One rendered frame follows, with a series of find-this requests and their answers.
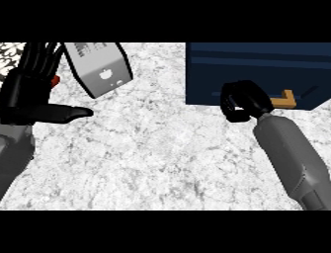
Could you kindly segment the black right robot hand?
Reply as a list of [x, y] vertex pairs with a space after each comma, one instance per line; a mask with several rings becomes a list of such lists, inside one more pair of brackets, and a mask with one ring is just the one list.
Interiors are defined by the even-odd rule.
[[273, 110], [270, 98], [249, 80], [224, 83], [220, 92], [220, 110], [230, 123], [244, 123]]

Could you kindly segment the grey box appliance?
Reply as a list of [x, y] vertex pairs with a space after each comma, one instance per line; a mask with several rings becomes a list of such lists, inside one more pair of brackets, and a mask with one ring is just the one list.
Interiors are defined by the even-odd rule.
[[77, 83], [91, 99], [133, 80], [128, 57], [116, 42], [63, 42]]

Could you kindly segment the dark blue drawer cabinet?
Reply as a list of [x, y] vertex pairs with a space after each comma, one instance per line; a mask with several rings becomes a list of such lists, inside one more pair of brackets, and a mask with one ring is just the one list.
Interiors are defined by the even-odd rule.
[[215, 106], [221, 85], [252, 81], [269, 97], [292, 92], [295, 107], [331, 99], [331, 42], [189, 42], [184, 45], [184, 103]]

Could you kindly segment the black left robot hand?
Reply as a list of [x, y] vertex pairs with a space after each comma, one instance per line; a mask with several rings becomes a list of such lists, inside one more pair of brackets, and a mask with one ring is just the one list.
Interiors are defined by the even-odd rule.
[[1, 125], [68, 124], [93, 116], [87, 108], [48, 103], [60, 56], [62, 46], [54, 42], [25, 44], [17, 66], [8, 71], [0, 88]]

